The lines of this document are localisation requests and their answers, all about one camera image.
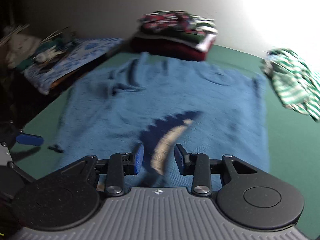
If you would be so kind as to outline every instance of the blue gripper pad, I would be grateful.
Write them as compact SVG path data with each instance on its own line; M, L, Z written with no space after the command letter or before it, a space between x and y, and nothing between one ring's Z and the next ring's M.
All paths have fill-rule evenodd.
M20 144L40 146L44 140L41 136L21 133L16 137L16 141Z
M176 160L179 172L182 175L184 169L183 155L182 152L180 152L177 145L174 146L174 159Z
M138 175L143 161L143 144L140 144L134 158L134 175Z

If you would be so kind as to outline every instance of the blue sweater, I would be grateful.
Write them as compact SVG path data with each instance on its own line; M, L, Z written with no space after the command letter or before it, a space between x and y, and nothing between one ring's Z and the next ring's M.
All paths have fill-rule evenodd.
M131 152L143 142L140 174L126 176L126 187L190 187L192 176L179 175L174 161L175 143L210 158L232 154L268 171L264 77L250 79L207 62L165 58L150 64L147 59L142 53L121 67L95 70L76 82L57 136L64 150L58 168L89 154L102 159ZM150 163L159 142L176 127L184 128L167 146L160 175ZM219 176L212 175L212 186L221 187Z

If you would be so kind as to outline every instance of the gray gripper base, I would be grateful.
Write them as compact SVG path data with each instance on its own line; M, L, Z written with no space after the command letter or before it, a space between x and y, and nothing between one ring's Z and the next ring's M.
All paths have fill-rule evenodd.
M296 228L257 232L224 218L208 198L186 188L132 188L124 196L108 198L90 220L59 232L29 228L12 240L302 240Z
M9 149L0 144L0 165L7 166L8 162L12 162Z

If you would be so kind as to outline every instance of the folded clothes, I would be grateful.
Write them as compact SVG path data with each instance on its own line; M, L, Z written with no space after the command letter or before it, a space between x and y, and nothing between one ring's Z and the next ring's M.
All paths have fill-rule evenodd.
M147 51L154 55L175 57L183 60L203 61L208 52L195 50L185 44L168 40L147 40L134 37L131 40L131 47L135 52Z
M312 70L291 49L276 48L269 52L262 71L284 107L320 120L320 73Z
M180 40L180 39L174 38L174 37L154 35L154 34L145 34L142 32L137 32L134 36L138 37L138 38L142 38L142 39L147 39L147 40L160 40L160 39L162 39L162 40L174 41L177 43L185 44L185 45L187 45L193 49L199 50L201 52L207 52L210 49L212 42L214 42L217 37L217 35L215 35L215 34L207 34L205 36L204 40L202 40L200 43L192 43L192 42Z
M218 34L213 19L190 15L185 11L156 11L144 15L140 30L145 34L158 34L193 43L201 42L206 34Z

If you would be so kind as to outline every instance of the green table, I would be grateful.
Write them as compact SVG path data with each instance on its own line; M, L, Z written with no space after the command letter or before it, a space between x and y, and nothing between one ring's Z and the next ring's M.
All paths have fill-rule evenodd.
M136 54L121 52L99 66L109 67L121 65ZM151 61L161 59L152 56ZM207 61L222 68L236 68L251 77L260 73L261 59L236 50L213 46ZM35 178L40 178L55 168L62 154L48 150L53 141L59 118L63 113L70 89L52 102L38 116L29 122L24 131L43 136L45 143L39 149L16 144L12 156L32 154L18 161L18 166ZM304 212L299 220L298 228L307 236L316 238L320 234L320 126L311 117L298 114L282 107L279 99L267 86L266 91L267 122L270 152L270 172L274 176L297 187L305 198Z

